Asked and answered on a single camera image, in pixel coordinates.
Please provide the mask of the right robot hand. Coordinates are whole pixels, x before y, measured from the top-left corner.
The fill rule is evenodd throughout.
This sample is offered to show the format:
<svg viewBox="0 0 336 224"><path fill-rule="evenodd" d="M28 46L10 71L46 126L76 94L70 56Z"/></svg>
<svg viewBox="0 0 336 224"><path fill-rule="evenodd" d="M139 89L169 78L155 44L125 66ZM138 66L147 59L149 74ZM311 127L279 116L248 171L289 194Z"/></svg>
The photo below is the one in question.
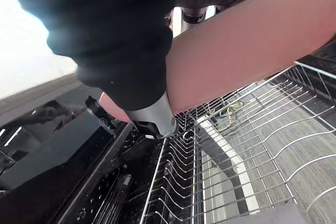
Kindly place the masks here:
<svg viewBox="0 0 336 224"><path fill-rule="evenodd" d="M181 7L190 23L202 9L244 0L18 0L47 28L53 53L71 58L86 85L104 91L146 134L177 131L166 94L166 56L173 40L168 16Z"/></svg>

